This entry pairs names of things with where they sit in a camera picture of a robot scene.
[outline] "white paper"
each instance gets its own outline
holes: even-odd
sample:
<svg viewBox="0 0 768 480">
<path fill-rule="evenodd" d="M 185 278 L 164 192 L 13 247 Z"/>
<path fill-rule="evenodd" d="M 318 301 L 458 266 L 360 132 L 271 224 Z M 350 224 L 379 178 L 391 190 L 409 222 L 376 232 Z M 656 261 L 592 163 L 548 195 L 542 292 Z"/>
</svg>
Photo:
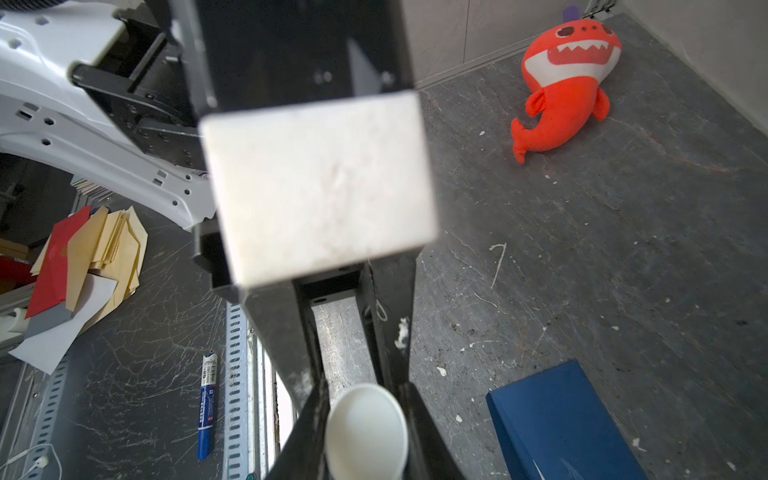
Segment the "white paper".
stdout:
<svg viewBox="0 0 768 480">
<path fill-rule="evenodd" d="M 74 309 L 72 319 L 24 340 L 21 345 L 9 353 L 17 359 L 52 375 L 80 333 L 80 329 L 106 305 L 117 284 L 117 280 L 110 280 L 89 273 L 85 277 L 83 290 L 80 292 L 78 305 Z"/>
</svg>

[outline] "blue marker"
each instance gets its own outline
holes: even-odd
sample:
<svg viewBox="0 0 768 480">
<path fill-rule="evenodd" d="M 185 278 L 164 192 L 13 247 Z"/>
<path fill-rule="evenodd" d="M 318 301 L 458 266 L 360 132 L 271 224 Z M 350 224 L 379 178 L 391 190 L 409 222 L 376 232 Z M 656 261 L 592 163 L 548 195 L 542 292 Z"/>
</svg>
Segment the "blue marker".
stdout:
<svg viewBox="0 0 768 480">
<path fill-rule="evenodd" d="M 216 412 L 216 367 L 215 353 L 203 355 L 203 379 L 200 382 L 200 419 L 197 423 L 197 459 L 204 460 L 210 454 L 211 438 L 214 434 Z"/>
</svg>

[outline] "gray wall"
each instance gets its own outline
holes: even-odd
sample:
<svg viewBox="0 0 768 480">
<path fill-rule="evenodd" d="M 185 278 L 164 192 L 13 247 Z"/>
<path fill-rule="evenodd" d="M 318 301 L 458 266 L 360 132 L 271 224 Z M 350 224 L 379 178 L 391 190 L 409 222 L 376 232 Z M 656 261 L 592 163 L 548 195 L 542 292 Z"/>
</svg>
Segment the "gray wall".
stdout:
<svg viewBox="0 0 768 480">
<path fill-rule="evenodd" d="M 768 134 L 768 0 L 619 0 Z"/>
<path fill-rule="evenodd" d="M 527 46 L 588 0 L 402 0 L 417 86 Z"/>
</svg>

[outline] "shark plush toy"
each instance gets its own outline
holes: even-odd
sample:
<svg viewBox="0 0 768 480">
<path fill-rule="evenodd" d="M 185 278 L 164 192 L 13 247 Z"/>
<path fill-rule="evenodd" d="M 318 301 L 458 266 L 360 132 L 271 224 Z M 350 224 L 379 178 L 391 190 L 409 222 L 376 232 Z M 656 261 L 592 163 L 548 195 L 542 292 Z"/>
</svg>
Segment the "shark plush toy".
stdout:
<svg viewBox="0 0 768 480">
<path fill-rule="evenodd" d="M 538 126 L 526 130 L 512 121 L 515 157 L 546 151 L 569 141 L 587 123 L 599 121 L 611 104 L 600 82 L 619 61 L 621 43 L 606 25 L 585 18 L 564 23 L 537 38 L 523 57 L 523 78 L 533 94 L 525 103 L 531 117 L 542 114 Z"/>
</svg>

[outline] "plush toy eye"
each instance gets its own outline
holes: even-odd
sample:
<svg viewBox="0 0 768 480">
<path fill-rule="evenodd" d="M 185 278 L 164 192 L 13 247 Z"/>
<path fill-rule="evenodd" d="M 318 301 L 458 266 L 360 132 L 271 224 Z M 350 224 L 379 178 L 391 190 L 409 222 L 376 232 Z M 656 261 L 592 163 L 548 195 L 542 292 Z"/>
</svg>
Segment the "plush toy eye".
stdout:
<svg viewBox="0 0 768 480">
<path fill-rule="evenodd" d="M 570 37 L 574 34 L 574 28 L 573 27 L 563 27 L 557 32 L 555 32 L 555 35 L 557 35 L 560 38 Z"/>
</svg>

